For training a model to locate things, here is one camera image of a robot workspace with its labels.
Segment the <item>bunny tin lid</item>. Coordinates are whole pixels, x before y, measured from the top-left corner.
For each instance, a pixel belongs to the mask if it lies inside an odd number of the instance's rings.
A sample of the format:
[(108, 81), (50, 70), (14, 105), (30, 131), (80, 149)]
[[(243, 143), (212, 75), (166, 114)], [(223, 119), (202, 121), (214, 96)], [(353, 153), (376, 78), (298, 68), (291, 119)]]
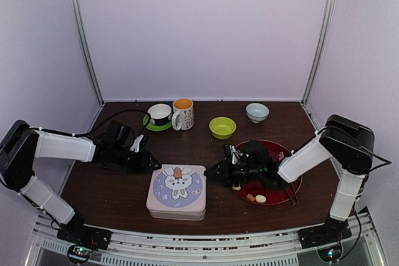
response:
[(206, 168), (164, 164), (152, 172), (147, 196), (150, 211), (200, 213), (206, 209)]

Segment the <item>silver divided tin box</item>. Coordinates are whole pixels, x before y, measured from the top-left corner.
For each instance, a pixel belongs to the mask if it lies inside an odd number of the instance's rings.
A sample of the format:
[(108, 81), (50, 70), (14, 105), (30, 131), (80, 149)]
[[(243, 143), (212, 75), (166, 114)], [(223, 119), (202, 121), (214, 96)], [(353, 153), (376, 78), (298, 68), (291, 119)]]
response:
[(205, 218), (206, 209), (196, 212), (188, 211), (149, 211), (150, 215), (157, 219), (169, 219), (179, 221), (201, 221)]

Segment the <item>pink metal tongs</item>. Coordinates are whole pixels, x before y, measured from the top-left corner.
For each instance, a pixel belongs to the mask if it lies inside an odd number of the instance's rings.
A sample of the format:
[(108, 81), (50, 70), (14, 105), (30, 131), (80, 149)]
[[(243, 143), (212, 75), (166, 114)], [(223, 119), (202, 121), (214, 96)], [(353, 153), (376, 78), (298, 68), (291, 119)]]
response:
[[(285, 158), (285, 155), (282, 151), (279, 152), (279, 162), (281, 163)], [(292, 183), (289, 183), (289, 185), (285, 188), (286, 192), (290, 196), (290, 199), (292, 201), (292, 206), (295, 207), (298, 204), (297, 196), (296, 196), (296, 191), (292, 185)]]

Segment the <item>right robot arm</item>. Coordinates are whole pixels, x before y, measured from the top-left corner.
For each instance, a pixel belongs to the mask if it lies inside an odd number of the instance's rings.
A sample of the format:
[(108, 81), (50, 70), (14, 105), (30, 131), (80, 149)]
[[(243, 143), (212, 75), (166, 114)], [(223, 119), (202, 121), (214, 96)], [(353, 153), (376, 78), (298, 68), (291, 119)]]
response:
[(257, 181), (266, 189), (280, 191), (301, 176), (330, 164), (328, 174), (333, 176), (337, 190), (325, 222), (315, 229), (302, 229), (299, 234), (304, 240), (332, 242), (345, 235), (352, 207), (372, 170), (374, 147), (371, 128), (331, 115), (313, 137), (281, 158), (273, 157), (261, 140), (249, 140), (240, 146), (225, 144), (224, 158), (207, 168), (204, 175), (232, 188)]

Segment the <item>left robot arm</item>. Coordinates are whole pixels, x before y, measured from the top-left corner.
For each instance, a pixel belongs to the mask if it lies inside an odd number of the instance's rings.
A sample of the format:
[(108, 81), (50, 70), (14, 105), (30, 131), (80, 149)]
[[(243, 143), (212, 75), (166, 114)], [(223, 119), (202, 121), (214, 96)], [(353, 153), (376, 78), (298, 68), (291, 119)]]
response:
[(160, 169), (161, 163), (145, 148), (147, 136), (138, 134), (128, 145), (131, 134), (130, 127), (117, 121), (95, 138), (34, 128), (17, 120), (1, 141), (1, 178), (5, 187), (27, 198), (75, 243), (83, 244), (90, 237), (83, 215), (38, 178), (34, 164), (38, 160), (115, 164), (134, 174)]

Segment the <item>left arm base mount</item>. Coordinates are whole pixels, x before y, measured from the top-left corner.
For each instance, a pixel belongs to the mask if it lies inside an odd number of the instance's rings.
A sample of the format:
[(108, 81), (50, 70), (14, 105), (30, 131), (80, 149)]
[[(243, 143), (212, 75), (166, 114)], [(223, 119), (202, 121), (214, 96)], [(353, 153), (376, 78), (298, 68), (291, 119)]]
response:
[(107, 250), (112, 233), (109, 230), (94, 227), (84, 227), (81, 236), (59, 229), (57, 238), (68, 241), (71, 245), (67, 249), (67, 258), (75, 265), (88, 262), (93, 253), (98, 250)]

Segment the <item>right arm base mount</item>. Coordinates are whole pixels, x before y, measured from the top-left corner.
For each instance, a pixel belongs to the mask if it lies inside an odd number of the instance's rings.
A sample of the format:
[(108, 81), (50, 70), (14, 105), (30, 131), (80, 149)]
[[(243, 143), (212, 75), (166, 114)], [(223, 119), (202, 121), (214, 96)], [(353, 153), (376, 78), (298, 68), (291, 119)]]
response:
[(342, 241), (352, 236), (350, 229), (339, 232), (328, 229), (325, 225), (301, 229), (298, 231), (303, 249), (316, 248), (317, 255), (323, 262), (337, 262), (344, 255)]

